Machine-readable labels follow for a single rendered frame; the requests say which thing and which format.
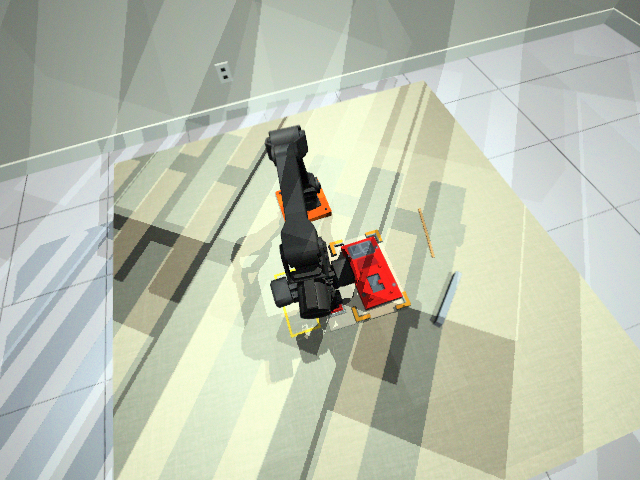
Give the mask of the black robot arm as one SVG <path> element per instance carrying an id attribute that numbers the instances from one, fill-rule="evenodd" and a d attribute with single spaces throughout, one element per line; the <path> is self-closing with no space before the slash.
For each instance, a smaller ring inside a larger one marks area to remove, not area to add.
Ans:
<path id="1" fill-rule="evenodd" d="M 269 160 L 277 167 L 285 216 L 279 250 L 287 281 L 297 283 L 301 318 L 325 317 L 343 301 L 340 291 L 322 279 L 329 277 L 331 267 L 327 245 L 308 219 L 307 211 L 321 206 L 317 195 L 321 184 L 307 172 L 303 161 L 308 152 L 305 130 L 294 125 L 268 134 L 264 143 Z"/>

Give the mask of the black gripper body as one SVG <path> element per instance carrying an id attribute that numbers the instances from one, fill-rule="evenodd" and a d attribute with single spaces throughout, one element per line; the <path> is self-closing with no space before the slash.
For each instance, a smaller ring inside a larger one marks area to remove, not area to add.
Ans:
<path id="1" fill-rule="evenodd" d="M 355 275 L 346 257 L 331 261 L 328 267 L 329 277 L 322 278 L 330 281 L 330 284 L 339 282 L 340 287 L 353 284 Z M 338 280 L 337 280 L 338 279 Z M 298 298 L 297 283 L 287 283 L 286 276 L 272 280 L 270 283 L 273 299 L 278 308 L 282 308 L 293 303 Z"/>

